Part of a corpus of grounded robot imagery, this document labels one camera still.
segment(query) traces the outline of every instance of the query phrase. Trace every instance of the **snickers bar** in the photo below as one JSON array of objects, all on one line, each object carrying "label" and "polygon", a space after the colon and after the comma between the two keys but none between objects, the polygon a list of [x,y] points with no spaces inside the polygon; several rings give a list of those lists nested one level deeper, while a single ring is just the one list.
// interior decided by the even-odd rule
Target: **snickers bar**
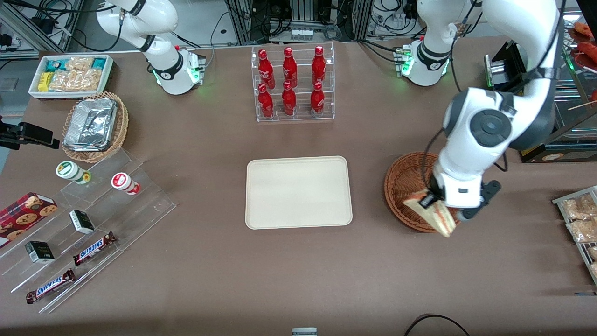
[{"label": "snickers bar", "polygon": [[75,273],[73,272],[72,269],[69,268],[65,274],[62,274],[61,276],[57,277],[56,279],[46,283],[43,287],[38,288],[37,291],[31,291],[31,292],[27,293],[27,297],[26,297],[27,303],[32,304],[35,301],[42,298],[47,293],[56,290],[58,287],[64,285],[65,283],[74,282],[74,281],[75,281]]},{"label": "snickers bar", "polygon": [[107,235],[103,236],[100,240],[95,242],[90,247],[83,250],[83,252],[75,255],[73,259],[75,260],[75,265],[81,265],[86,259],[91,258],[97,252],[100,252],[103,248],[110,245],[111,243],[116,241],[116,237],[110,231]]}]

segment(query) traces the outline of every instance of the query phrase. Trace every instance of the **wicker basket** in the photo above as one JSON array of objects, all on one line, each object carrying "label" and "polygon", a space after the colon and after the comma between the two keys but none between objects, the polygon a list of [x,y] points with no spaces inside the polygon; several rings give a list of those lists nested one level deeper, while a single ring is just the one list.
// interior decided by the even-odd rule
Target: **wicker basket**
[{"label": "wicker basket", "polygon": [[[436,232],[427,222],[402,202],[412,193],[426,189],[421,178],[421,159],[423,152],[413,152],[398,158],[387,171],[383,184],[387,205],[404,224],[421,232]],[[425,179],[429,180],[433,164],[438,159],[437,154],[427,153],[425,159]],[[460,223],[455,218],[457,209],[449,208],[456,225]]]},{"label": "wicker basket", "polygon": [[[101,98],[110,98],[115,100],[118,103],[118,110],[116,112],[116,121],[114,122],[114,131],[112,132],[112,141],[110,148],[103,152],[75,152],[69,149],[66,149],[62,146],[62,149],[73,160],[84,161],[89,163],[96,163],[101,159],[112,155],[113,153],[117,152],[120,147],[122,147],[122,143],[124,142],[124,138],[127,136],[127,127],[128,127],[128,111],[127,107],[124,106],[122,100],[115,94],[110,92],[102,92],[100,94],[94,94],[92,96],[88,96],[83,98],[83,100],[94,100],[94,99],[101,99]],[[73,111],[75,110],[75,106],[70,109],[69,116],[66,117],[66,123],[62,128],[62,136],[66,136],[66,131],[69,129],[70,119],[73,116]]]}]

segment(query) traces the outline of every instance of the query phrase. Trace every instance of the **brown table surface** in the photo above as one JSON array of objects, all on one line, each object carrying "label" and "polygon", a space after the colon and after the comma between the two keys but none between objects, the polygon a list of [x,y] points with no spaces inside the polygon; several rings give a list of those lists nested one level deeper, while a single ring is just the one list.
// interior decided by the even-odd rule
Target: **brown table surface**
[{"label": "brown table surface", "polygon": [[[484,82],[482,57],[503,41],[458,42],[462,87]],[[180,205],[54,313],[2,288],[0,335],[289,335],[299,326],[402,335],[423,313],[472,335],[595,335],[597,297],[572,295],[594,287],[551,204],[595,185],[595,164],[520,164],[510,151],[509,172],[485,174],[503,184],[491,206],[450,239],[415,232],[387,208],[383,178],[439,129],[453,79],[417,87],[357,43],[335,47],[336,120],[299,125],[257,124],[248,47],[218,49],[205,85],[182,96],[156,85],[142,54],[112,54],[108,89],[130,113],[125,148]],[[31,99],[24,120],[62,139],[72,104]],[[320,155],[348,161],[352,223],[247,228],[247,163]],[[34,145],[11,152],[0,206],[28,191],[55,194],[65,158]],[[449,322],[427,320],[412,335],[451,333]]]}]

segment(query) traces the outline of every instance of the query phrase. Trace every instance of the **red bottle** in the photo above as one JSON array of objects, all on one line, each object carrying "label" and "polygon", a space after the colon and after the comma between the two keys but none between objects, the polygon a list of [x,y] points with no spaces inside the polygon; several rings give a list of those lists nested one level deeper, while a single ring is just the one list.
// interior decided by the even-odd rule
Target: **red bottle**
[{"label": "red bottle", "polygon": [[259,89],[259,95],[257,96],[257,100],[259,100],[259,107],[261,108],[261,113],[263,114],[263,118],[271,119],[273,118],[273,100],[270,96],[269,92],[267,92],[267,87],[263,83],[259,83],[257,87]]},{"label": "red bottle", "polygon": [[313,85],[313,92],[311,92],[311,115],[315,118],[321,117],[324,113],[324,93],[321,91],[321,82]]},{"label": "red bottle", "polygon": [[282,70],[284,70],[284,80],[289,81],[293,88],[297,87],[299,83],[297,61],[294,60],[293,49],[290,47],[284,48],[284,64],[282,64]]},{"label": "red bottle", "polygon": [[313,63],[311,63],[311,72],[313,73],[311,77],[313,85],[318,81],[323,82],[325,80],[324,48],[320,45],[315,47],[315,57],[313,58]]},{"label": "red bottle", "polygon": [[267,59],[267,52],[263,49],[257,53],[259,55],[259,77],[261,82],[267,85],[267,88],[273,90],[276,87],[276,81],[273,79],[272,62]]},{"label": "red bottle", "polygon": [[282,101],[284,102],[284,113],[292,117],[296,112],[297,96],[293,91],[292,84],[289,81],[284,82],[284,92],[282,92]]}]

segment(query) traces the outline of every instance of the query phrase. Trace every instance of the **clear acrylic display stand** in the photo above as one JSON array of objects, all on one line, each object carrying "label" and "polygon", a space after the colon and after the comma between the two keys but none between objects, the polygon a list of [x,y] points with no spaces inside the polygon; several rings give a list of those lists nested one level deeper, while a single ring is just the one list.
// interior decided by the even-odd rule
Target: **clear acrylic display stand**
[{"label": "clear acrylic display stand", "polygon": [[[315,47],[321,45],[324,48],[325,64],[325,81],[322,83],[322,91],[325,95],[324,112],[321,117],[315,118],[311,115],[311,92],[313,92],[313,83],[311,81],[311,63],[315,56]],[[334,44],[319,43],[319,44],[293,44],[293,55],[297,61],[298,69],[298,86],[294,88],[297,96],[297,110],[294,116],[289,117],[284,113],[284,106],[282,104],[282,92],[284,91],[284,73],[282,71],[282,64],[284,62],[284,47],[281,45],[262,45],[253,47],[251,53],[251,72],[253,74],[253,94],[255,95],[255,110],[258,122],[275,122],[275,121],[317,121],[317,120],[333,120],[336,116],[334,92],[336,86],[334,85]],[[265,119],[259,107],[257,96],[257,86],[261,83],[259,77],[259,57],[257,52],[260,49],[267,51],[267,58],[272,62],[273,77],[276,80],[276,87],[269,90],[269,94],[273,99],[273,118]]]},{"label": "clear acrylic display stand", "polygon": [[[59,209],[53,217],[38,224],[39,228],[31,229],[31,233],[22,234],[17,242],[11,243],[12,246],[5,247],[0,256],[0,269],[5,270],[2,287],[22,297],[23,304],[26,304],[28,292],[44,286],[69,268],[73,269],[76,277],[74,283],[59,287],[31,305],[40,313],[56,309],[176,207],[168,195],[145,174],[141,163],[124,149],[98,162],[89,171],[89,183],[78,185],[71,182],[64,187],[54,196]],[[112,188],[110,179],[118,172],[129,174],[141,185],[141,191],[131,196]],[[75,230],[69,217],[73,209],[87,213],[96,228],[95,232],[82,234]],[[75,266],[73,256],[110,231],[118,240],[83,264]],[[30,240],[48,243],[55,260],[45,265],[31,262],[24,247]]]}]

